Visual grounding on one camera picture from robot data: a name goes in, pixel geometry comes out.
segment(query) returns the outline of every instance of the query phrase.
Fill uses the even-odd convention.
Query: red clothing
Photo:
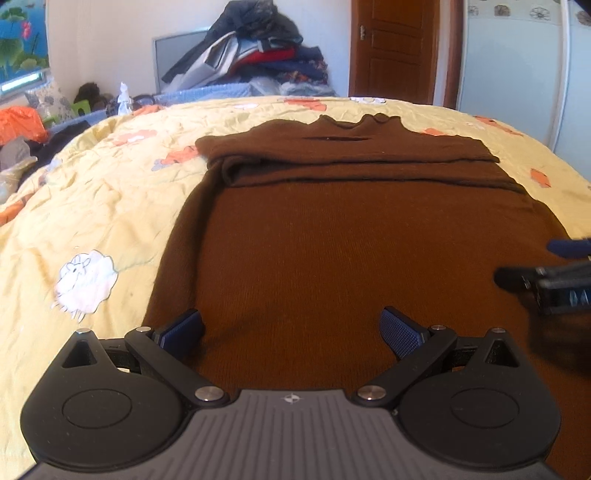
[[[265,52],[255,51],[250,55],[238,60],[232,65],[232,72],[235,72],[244,65],[252,65],[256,63],[265,63],[266,61],[282,61],[291,60],[296,56],[296,48],[290,47],[283,50],[269,50]]]

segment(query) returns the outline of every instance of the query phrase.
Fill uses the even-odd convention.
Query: white wardrobe
[[[591,180],[591,16],[574,0],[466,0],[462,112],[502,120]]]

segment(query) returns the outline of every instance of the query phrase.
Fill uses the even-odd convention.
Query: blue gripper pad
[[[413,353],[429,339],[429,331],[393,307],[379,318],[379,332],[398,359]]]
[[[152,337],[158,346],[176,359],[181,359],[197,345],[205,332],[201,314],[190,309],[175,321],[157,330]]]
[[[591,255],[591,238],[581,240],[551,240],[549,252],[562,258],[587,258]]]

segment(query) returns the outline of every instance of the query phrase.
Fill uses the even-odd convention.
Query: orange bag
[[[21,135],[39,143],[47,141],[48,133],[37,111],[28,106],[0,110],[0,145],[6,145]]]

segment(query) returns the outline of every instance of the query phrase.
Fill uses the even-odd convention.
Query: dark jacket
[[[179,74],[187,73],[193,63],[216,40],[235,31],[238,38],[273,39],[286,45],[300,44],[303,39],[289,18],[281,15],[272,0],[233,0],[207,32],[205,39],[189,50],[163,77],[170,83]]]

